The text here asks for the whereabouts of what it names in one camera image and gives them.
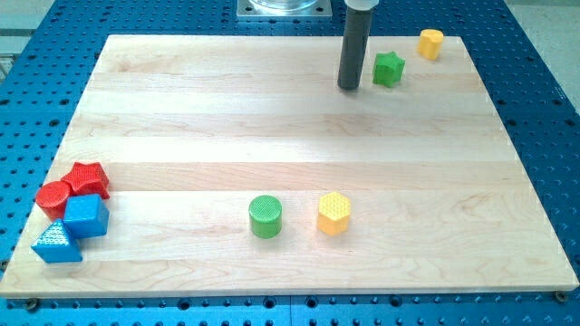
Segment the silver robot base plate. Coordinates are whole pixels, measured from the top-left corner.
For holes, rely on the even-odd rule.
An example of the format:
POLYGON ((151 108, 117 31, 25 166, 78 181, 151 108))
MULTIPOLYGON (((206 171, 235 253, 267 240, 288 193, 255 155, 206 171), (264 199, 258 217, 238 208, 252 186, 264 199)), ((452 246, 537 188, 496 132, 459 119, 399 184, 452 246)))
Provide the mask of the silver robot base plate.
POLYGON ((331 17, 330 0, 237 0, 238 18, 331 17))

